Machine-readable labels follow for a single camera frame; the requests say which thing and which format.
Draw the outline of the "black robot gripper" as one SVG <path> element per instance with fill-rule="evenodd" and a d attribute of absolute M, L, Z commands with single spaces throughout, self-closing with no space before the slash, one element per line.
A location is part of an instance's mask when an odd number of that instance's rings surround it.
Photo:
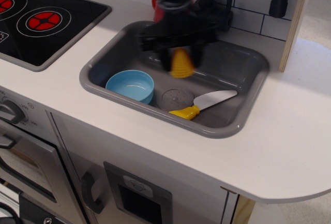
<path fill-rule="evenodd" d="M 138 41 L 143 51 L 155 51 L 165 71 L 171 70 L 171 49 L 189 47 L 195 68 L 201 64 L 204 48 L 216 41 L 217 28 L 207 20 L 197 17 L 190 2 L 177 8 L 167 8 L 157 0 L 164 18 L 139 31 Z"/>

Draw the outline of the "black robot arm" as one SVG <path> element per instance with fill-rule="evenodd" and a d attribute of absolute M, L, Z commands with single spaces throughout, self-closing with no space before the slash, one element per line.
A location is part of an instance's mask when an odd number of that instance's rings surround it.
<path fill-rule="evenodd" d="M 156 52 L 164 70 L 170 71 L 170 49 L 189 47 L 193 64 L 198 67 L 205 45 L 217 40 L 217 26 L 191 12 L 190 0 L 157 0 L 157 5 L 164 16 L 139 32 L 141 49 Z"/>

